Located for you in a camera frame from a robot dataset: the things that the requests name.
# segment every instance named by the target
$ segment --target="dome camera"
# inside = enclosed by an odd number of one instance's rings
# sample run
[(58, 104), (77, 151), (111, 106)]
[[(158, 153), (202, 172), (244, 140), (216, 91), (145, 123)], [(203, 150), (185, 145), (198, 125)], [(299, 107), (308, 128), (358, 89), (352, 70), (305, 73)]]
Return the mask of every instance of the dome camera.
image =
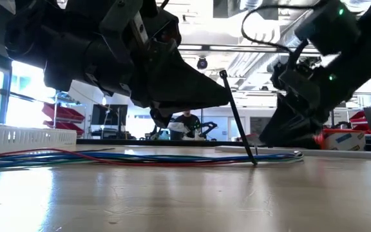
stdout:
[(208, 66), (208, 62), (207, 62), (207, 60), (205, 59), (205, 57), (200, 57), (200, 58), (198, 59), (198, 62), (197, 62), (197, 68), (198, 68), (199, 70), (203, 70), (203, 69), (206, 69), (207, 66)]

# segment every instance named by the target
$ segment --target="table surface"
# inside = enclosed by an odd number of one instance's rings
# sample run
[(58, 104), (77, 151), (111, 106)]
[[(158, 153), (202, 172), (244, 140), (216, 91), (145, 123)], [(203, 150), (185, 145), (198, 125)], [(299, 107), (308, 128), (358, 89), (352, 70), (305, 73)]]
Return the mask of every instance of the table surface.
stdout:
[[(86, 150), (98, 146), (78, 146)], [(230, 155), (212, 148), (116, 147)], [(0, 231), (371, 231), (371, 160), (0, 171)]]

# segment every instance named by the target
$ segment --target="bundle of wires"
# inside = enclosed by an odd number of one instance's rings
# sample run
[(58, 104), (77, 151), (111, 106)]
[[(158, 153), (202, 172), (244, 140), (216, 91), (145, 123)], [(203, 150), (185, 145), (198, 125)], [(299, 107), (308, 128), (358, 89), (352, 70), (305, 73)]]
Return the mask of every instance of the bundle of wires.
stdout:
[[(40, 151), (56, 151), (56, 153), (35, 153)], [(301, 161), (302, 159), (303, 155), (300, 153), (282, 153), (256, 156), (256, 160), (258, 162), (296, 162)], [(0, 153), (0, 169), (87, 163), (103, 163), (120, 166), (191, 167), (215, 166), (244, 162), (250, 162), (248, 156), (202, 157), (191, 155), (127, 155), (103, 151), (74, 152), (48, 148), (17, 151), (14, 153)]]

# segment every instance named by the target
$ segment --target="white basket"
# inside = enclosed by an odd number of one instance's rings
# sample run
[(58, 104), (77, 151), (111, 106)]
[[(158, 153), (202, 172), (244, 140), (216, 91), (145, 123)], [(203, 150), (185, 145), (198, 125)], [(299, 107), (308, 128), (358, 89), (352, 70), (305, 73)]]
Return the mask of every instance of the white basket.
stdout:
[(35, 148), (60, 148), (77, 142), (73, 130), (17, 128), (0, 125), (0, 153)]

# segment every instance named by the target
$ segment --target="computer monitor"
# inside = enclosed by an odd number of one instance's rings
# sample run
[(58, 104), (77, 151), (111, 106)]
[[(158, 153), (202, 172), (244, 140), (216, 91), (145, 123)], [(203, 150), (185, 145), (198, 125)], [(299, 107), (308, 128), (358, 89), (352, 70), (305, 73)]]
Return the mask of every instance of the computer monitor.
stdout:
[(91, 116), (92, 125), (116, 126), (119, 124), (119, 113), (121, 117), (121, 126), (126, 125), (128, 105), (123, 104), (94, 104)]

